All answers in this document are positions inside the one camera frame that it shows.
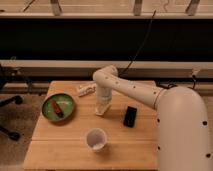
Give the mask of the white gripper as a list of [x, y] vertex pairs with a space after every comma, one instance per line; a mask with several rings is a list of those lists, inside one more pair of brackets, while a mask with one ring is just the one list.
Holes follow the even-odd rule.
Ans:
[[[103, 87], [101, 85], [97, 85], [96, 88], [96, 94], [97, 94], [97, 108], [101, 108], [103, 99], [110, 100], [112, 98], [112, 90], [107, 87]], [[111, 100], [108, 101], [105, 104], [104, 113], [107, 112], [107, 110], [111, 107]]]

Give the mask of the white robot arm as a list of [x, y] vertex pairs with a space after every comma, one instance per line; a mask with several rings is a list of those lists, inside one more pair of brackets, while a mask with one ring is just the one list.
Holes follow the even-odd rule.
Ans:
[[208, 112], [193, 89], [170, 89], [122, 79], [110, 65], [93, 73], [97, 101], [105, 105], [117, 91], [157, 112], [158, 171], [213, 171]]

